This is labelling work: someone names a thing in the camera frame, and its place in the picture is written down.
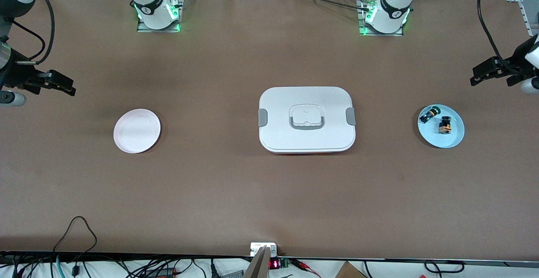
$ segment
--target small toy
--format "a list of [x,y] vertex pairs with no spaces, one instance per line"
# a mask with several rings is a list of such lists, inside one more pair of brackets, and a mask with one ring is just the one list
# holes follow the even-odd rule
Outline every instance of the small toy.
[[432,117],[438,115],[439,113],[441,113],[439,107],[432,107],[425,115],[419,117],[419,121],[421,121],[421,123],[427,123],[427,121],[429,121]]
[[438,129],[439,134],[451,134],[451,117],[441,117],[440,127]]

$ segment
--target digital display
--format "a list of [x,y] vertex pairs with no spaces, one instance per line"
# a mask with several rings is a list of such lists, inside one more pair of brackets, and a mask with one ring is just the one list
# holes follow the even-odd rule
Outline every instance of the digital display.
[[281,268],[281,262],[279,261],[279,258],[272,258],[269,263],[270,270],[277,270]]

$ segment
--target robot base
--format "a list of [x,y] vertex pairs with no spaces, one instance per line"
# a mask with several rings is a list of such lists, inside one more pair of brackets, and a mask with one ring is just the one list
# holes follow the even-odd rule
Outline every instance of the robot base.
[[[369,7],[370,5],[372,6],[371,3],[365,4],[363,1],[360,1],[360,0],[356,1],[356,6],[358,6],[358,7],[370,8]],[[377,30],[375,30],[372,27],[372,25],[370,25],[369,23],[366,23],[365,19],[367,18],[366,15],[368,15],[368,14],[369,14],[368,11],[362,11],[362,10],[358,9],[358,20],[359,20],[359,23],[360,23],[360,34],[362,36],[402,36],[403,35],[403,27],[402,27],[402,25],[396,32],[392,32],[391,34],[385,34],[385,33],[382,33],[382,32],[378,32]]]
[[173,0],[173,5],[179,5],[178,8],[170,7],[170,12],[173,14],[177,14],[178,18],[174,20],[172,23],[170,23],[169,26],[167,26],[164,29],[150,29],[147,27],[142,19],[139,17],[139,23],[137,24],[136,30],[137,32],[179,32],[181,29],[181,15],[183,15],[183,3],[184,0]]

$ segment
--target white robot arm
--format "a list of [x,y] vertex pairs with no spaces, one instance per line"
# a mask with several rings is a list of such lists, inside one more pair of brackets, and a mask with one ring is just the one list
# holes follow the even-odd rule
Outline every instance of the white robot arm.
[[133,0],[139,18],[154,30],[164,29],[179,18],[178,0]]
[[410,13],[412,0],[375,0],[365,21],[384,34],[396,32]]
[[524,58],[535,67],[535,77],[524,80],[520,89],[526,94],[539,94],[539,36],[535,35],[535,44]]

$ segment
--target gray bracket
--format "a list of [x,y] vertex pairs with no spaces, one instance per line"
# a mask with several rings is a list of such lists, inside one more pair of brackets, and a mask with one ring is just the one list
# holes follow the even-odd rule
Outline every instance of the gray bracket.
[[250,256],[253,257],[254,255],[256,255],[256,253],[258,253],[258,250],[264,246],[270,248],[271,257],[277,257],[277,245],[273,242],[251,242]]

